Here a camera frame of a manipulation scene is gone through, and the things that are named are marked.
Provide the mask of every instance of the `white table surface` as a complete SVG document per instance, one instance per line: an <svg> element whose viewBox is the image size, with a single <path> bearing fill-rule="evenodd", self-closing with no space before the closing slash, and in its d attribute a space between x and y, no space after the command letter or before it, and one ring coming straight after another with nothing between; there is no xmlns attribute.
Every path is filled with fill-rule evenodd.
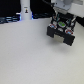
<svg viewBox="0 0 84 84"><path fill-rule="evenodd" d="M49 22L0 24L0 84L84 84L84 28L70 47L46 35Z"/></svg>

